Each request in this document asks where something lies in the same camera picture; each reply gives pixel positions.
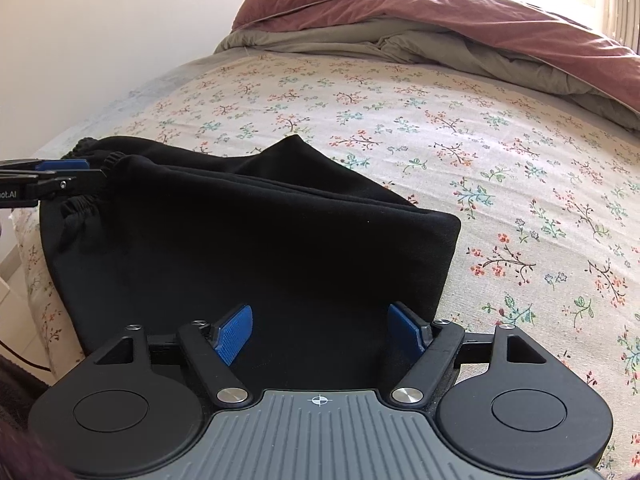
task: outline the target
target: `curtain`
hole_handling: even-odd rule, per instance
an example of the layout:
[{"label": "curtain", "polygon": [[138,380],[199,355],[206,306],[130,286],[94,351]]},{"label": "curtain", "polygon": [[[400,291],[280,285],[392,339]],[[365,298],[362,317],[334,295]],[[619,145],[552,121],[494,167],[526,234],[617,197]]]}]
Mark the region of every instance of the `curtain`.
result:
[{"label": "curtain", "polygon": [[640,53],[640,0],[604,0],[603,32]]}]

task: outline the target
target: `crosshair symbol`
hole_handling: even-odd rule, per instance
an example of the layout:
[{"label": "crosshair symbol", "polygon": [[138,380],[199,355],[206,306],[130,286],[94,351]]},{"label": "crosshair symbol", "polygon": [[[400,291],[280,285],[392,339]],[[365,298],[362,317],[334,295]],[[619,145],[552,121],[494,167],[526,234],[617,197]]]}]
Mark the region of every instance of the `crosshair symbol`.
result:
[{"label": "crosshair symbol", "polygon": [[318,395],[318,396],[315,396],[313,399],[307,399],[307,400],[310,400],[316,406],[322,406],[323,404],[328,403],[332,399],[327,399],[325,396]]}]

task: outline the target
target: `floral bedsheet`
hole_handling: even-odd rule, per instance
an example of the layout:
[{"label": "floral bedsheet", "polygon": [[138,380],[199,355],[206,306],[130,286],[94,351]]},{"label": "floral bedsheet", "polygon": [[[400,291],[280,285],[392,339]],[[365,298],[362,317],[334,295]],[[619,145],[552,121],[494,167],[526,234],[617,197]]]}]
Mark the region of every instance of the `floral bedsheet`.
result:
[{"label": "floral bedsheet", "polygon": [[[238,156],[293,134],[418,207],[458,215],[439,316],[473,332],[524,329],[609,403],[614,434],[600,473],[640,472],[637,139],[559,99],[453,70],[274,54],[203,73],[100,136]],[[36,212],[14,221],[32,313],[60,376],[82,354]]]}]

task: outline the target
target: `metal screw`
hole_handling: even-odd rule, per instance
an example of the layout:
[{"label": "metal screw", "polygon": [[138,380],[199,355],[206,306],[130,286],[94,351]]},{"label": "metal screw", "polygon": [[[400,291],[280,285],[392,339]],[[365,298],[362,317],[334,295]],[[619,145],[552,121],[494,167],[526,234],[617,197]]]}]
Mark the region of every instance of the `metal screw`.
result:
[{"label": "metal screw", "polygon": [[227,404],[237,404],[238,402],[247,400],[249,394],[242,388],[223,388],[218,392],[216,397],[221,402],[226,402]]},{"label": "metal screw", "polygon": [[403,404],[414,404],[422,400],[422,392],[416,388],[398,388],[391,394],[393,400]]}]

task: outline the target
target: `gray ribbed plate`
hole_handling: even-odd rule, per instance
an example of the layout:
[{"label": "gray ribbed plate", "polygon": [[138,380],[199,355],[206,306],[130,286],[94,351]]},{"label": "gray ribbed plate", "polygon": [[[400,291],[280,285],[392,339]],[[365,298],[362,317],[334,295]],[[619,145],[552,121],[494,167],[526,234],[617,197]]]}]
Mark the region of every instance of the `gray ribbed plate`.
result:
[{"label": "gray ribbed plate", "polygon": [[[184,456],[145,480],[497,480],[440,442],[419,413],[372,391],[266,392],[220,412]],[[572,480],[602,480],[594,470]]]}]

